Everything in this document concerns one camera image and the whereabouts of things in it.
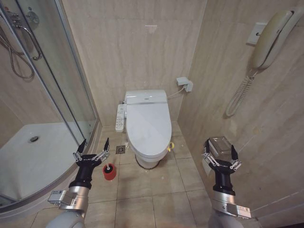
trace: toilet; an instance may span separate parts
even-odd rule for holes
[[[125,94],[126,133],[137,163],[155,168],[167,154],[171,120],[164,90],[135,90]]]

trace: tiled floor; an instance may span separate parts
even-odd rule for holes
[[[172,122],[175,149],[152,170],[139,167],[125,133],[116,133],[114,127],[103,127],[98,150],[103,149],[107,137],[111,153],[107,162],[116,165],[117,176],[107,181],[102,167],[95,168],[86,228],[208,227],[211,203],[176,122]],[[115,154],[116,146],[123,144],[125,154]],[[59,213],[57,208],[44,209],[0,224],[0,228],[43,228]]]

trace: wall-mounted telephone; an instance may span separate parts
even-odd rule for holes
[[[271,65],[288,34],[303,14],[304,7],[293,7],[289,10],[277,12],[267,23],[251,56],[248,75],[241,83],[226,108],[225,114],[227,117],[231,117],[235,114],[252,84],[255,75],[260,70],[266,69]]]

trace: shower door frame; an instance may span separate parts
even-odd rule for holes
[[[69,26],[69,23],[67,21],[67,17],[66,17],[66,14],[65,14],[65,11],[63,9],[63,5],[62,5],[62,1],[61,0],[54,0],[55,3],[56,3],[56,6],[57,6],[57,10],[59,12],[59,15],[60,15],[60,19],[62,21],[62,25],[63,25],[63,29],[65,30],[65,33],[66,33],[66,36],[67,36],[67,40],[69,42],[69,45],[70,45],[70,48],[72,50],[72,53],[73,53],[73,56],[74,56],[74,59],[75,59],[75,62],[76,62],[76,66],[78,68],[78,71],[79,71],[79,74],[80,74],[80,77],[81,77],[81,80],[83,82],[83,86],[84,86],[84,89],[85,89],[85,93],[88,97],[88,100],[90,102],[90,105],[92,107],[92,110],[93,110],[93,113],[94,113],[94,116],[95,116],[95,122],[94,122],[94,126],[92,128],[92,132],[90,134],[90,137],[89,139],[87,140],[87,145],[84,149],[84,152],[83,154],[87,154],[90,150],[90,148],[93,146],[93,140],[94,140],[94,137],[95,135],[97,134],[97,127],[98,125],[101,126],[101,123],[100,123],[100,119],[99,119],[99,115],[98,115],[98,112],[96,111],[96,106],[94,104],[94,100],[93,100],[93,96],[91,94],[91,91],[89,88],[89,84],[88,84],[88,81],[86,79],[86,75],[85,75],[85,71],[83,69],[83,66],[81,64],[81,61],[80,61],[80,56],[79,56],[79,53],[78,53],[78,50],[76,48],[76,43],[74,41],[74,38],[73,38],[73,35],[72,35],[72,32],[71,32],[71,29],[70,29],[70,26]],[[37,68],[35,67],[35,65],[33,64],[32,62],[32,59],[29,55],[29,53],[26,51],[25,47],[23,46],[23,44],[20,42],[19,38],[18,38],[18,35],[16,34],[16,31],[15,29],[12,27],[12,22],[11,22],[11,19],[9,18],[8,19],[8,16],[6,13],[4,13],[5,10],[4,10],[4,7],[3,7],[3,3],[2,1],[0,0],[0,15],[3,16],[3,19],[5,20],[6,22],[6,25],[9,27],[10,31],[12,32],[13,34],[13,37],[15,38],[16,42],[18,43],[19,47],[21,48],[21,50],[23,51],[24,53],[24,57],[26,58],[26,60],[29,62],[29,64],[33,67],[34,69],[34,72],[35,72],[35,75],[38,77],[38,79],[40,80],[42,86],[44,87],[44,89],[46,90],[46,93],[47,95],[49,96],[51,102],[53,103],[53,105],[56,107],[56,109],[59,111],[63,121],[65,122],[67,128],[69,129],[71,135],[73,136],[75,142],[79,145],[79,143],[77,142],[77,139],[76,137],[74,136],[72,130],[70,129],[69,125],[67,124],[67,121],[66,119],[64,118],[64,116],[62,115],[60,109],[58,108],[55,100],[53,99],[51,93],[49,92],[48,88],[46,87],[40,73],[38,72]],[[78,129],[79,131],[81,132],[82,136],[83,136],[83,133],[79,127],[79,125],[77,124],[78,126]],[[41,198],[42,196],[48,194],[51,190],[53,190],[57,185],[59,185],[60,183],[62,183],[64,180],[67,179],[68,176],[70,176],[76,169],[77,169],[77,165],[76,163],[73,163],[73,165],[71,167],[69,167],[67,169],[67,171],[65,173],[63,173],[60,177],[58,177],[56,180],[54,180],[52,183],[50,183],[49,185],[47,185],[46,187],[44,187],[43,189],[33,193],[32,195],[28,196],[28,197],[25,197],[21,200],[18,200],[16,202],[13,202],[9,205],[5,205],[5,206],[2,206],[0,207],[0,214],[1,213],[5,213],[5,212],[10,212],[12,210],[15,210],[15,209],[18,209],[20,207],[23,207],[39,198]]]

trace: toilet base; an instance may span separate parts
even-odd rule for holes
[[[154,169],[156,166],[158,166],[158,164],[160,163],[160,161],[156,161],[156,162],[146,162],[140,158],[137,158],[135,155],[135,159],[138,163],[138,165],[142,168],[144,168],[145,170],[151,170]]]

